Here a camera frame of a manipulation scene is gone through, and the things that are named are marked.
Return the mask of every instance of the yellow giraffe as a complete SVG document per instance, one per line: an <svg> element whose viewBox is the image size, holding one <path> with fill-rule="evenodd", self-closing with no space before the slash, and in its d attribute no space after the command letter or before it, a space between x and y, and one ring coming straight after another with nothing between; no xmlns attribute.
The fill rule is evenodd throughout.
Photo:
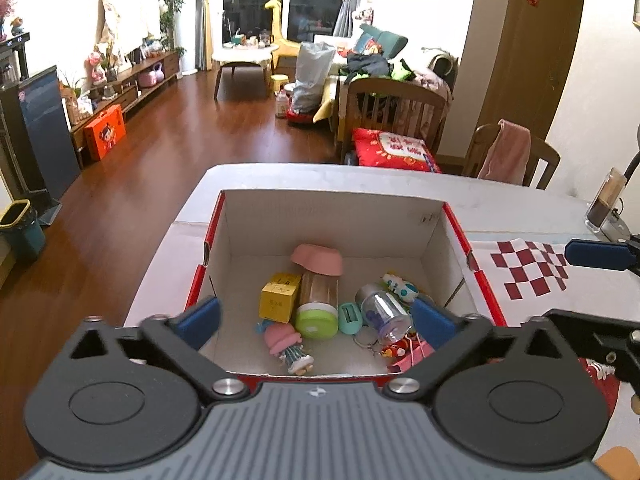
<svg viewBox="0 0 640 480"><path fill-rule="evenodd" d="M279 48L273 51L273 68L278 67L278 60L281 56L293 56L298 57L300 51L300 44L295 41L286 40L282 35L282 28L280 27L280 17L282 15L282 0L269 0L264 4L265 9L273 9L273 19L271 20L271 35L273 36L273 43Z"/></svg>

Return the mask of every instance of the pink towel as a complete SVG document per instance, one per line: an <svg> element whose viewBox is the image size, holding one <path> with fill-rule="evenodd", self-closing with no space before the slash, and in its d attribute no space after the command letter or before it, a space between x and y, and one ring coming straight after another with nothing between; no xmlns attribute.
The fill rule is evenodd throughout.
<svg viewBox="0 0 640 480"><path fill-rule="evenodd" d="M531 150L531 132L501 119L500 132L489 148L478 178L522 186Z"/></svg>

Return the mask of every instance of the wooden chair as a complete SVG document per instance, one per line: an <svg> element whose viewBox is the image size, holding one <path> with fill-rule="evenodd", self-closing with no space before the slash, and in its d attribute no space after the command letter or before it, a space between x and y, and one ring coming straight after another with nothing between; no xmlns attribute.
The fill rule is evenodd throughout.
<svg viewBox="0 0 640 480"><path fill-rule="evenodd" d="M478 127L471 139L468 150L466 150L465 167L462 170L462 176L478 176L489 148L494 143L499 132L499 124L484 124ZM560 164L560 155L544 140L532 134L531 152L524 172L523 186L530 186L540 159L546 162L546 168L536 188L546 189L556 168Z"/></svg>
<svg viewBox="0 0 640 480"><path fill-rule="evenodd" d="M347 89L342 149L339 150L340 163L344 163L344 157L351 149L351 133L354 128L384 130L408 137L420 137L422 117L425 112L429 113L429 110L432 110L425 140L427 149L430 149L438 133L444 106L443 97L405 81L367 77L350 82Z"/></svg>

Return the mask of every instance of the orange gift box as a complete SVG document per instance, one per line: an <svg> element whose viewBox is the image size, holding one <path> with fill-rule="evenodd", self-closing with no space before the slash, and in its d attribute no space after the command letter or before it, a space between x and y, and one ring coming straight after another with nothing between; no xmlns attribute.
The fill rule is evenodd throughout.
<svg viewBox="0 0 640 480"><path fill-rule="evenodd" d="M110 106L84 127L84 138L93 160L102 160L125 136L120 105Z"/></svg>

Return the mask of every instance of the wooden floor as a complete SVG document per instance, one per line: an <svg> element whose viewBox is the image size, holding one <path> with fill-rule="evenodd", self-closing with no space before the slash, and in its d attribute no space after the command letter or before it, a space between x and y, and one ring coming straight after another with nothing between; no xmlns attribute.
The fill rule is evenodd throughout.
<svg viewBox="0 0 640 480"><path fill-rule="evenodd" d="M127 122L127 137L62 198L47 245L0 289L0 479L36 462L22 424L30 390L83 317L124 322L162 236L204 172L230 162L326 162L330 134L274 118L260 69L188 76Z"/></svg>

